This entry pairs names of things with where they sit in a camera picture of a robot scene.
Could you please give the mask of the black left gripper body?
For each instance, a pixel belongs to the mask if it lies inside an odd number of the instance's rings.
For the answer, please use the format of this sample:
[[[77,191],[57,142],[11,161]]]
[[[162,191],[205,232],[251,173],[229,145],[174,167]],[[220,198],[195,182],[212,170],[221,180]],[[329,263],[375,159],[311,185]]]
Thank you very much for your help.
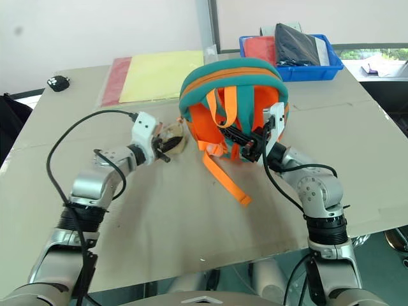
[[[154,136],[152,139],[152,149],[156,158],[166,158],[166,155],[165,153],[163,153],[162,148],[163,139],[159,135]]]

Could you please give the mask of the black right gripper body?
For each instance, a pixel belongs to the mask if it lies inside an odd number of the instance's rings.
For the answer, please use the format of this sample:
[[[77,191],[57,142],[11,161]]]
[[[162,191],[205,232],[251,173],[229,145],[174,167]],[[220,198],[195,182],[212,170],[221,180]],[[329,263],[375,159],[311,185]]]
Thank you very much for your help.
[[[270,129],[268,126],[257,127],[255,131],[251,132],[249,135],[242,134],[241,144],[241,156],[252,162],[258,162],[264,148],[268,144],[270,139]]]

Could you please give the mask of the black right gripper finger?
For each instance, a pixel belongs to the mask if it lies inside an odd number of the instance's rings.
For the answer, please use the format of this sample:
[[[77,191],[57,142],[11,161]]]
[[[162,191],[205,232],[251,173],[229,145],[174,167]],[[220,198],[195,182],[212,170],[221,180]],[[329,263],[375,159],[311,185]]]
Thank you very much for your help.
[[[219,131],[225,137],[231,141],[252,141],[252,137],[245,135],[241,130],[234,126],[219,127]]]
[[[251,142],[251,138],[244,135],[238,129],[223,129],[222,134],[224,135],[225,139],[228,139],[241,147],[244,147]]]

